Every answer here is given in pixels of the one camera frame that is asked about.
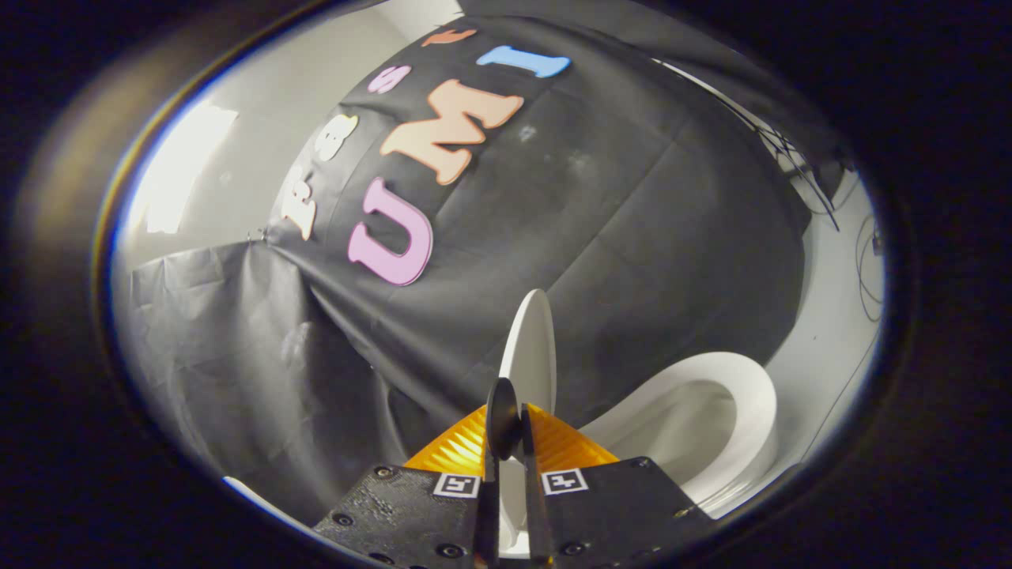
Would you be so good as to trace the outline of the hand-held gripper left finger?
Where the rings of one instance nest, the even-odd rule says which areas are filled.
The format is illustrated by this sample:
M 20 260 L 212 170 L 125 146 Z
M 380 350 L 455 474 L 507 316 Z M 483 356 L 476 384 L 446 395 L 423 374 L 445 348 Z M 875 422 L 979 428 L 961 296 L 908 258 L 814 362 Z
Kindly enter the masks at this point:
M 491 568 L 498 486 L 485 405 L 404 464 L 369 467 L 315 534 L 390 568 Z

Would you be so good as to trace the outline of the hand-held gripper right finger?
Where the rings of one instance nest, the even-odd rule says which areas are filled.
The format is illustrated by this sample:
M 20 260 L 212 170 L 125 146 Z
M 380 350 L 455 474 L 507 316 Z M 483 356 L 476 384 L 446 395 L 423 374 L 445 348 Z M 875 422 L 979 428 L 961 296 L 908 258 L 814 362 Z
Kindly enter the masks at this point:
M 522 428 L 536 567 L 671 567 L 715 529 L 650 458 L 618 460 L 535 405 L 522 407 Z

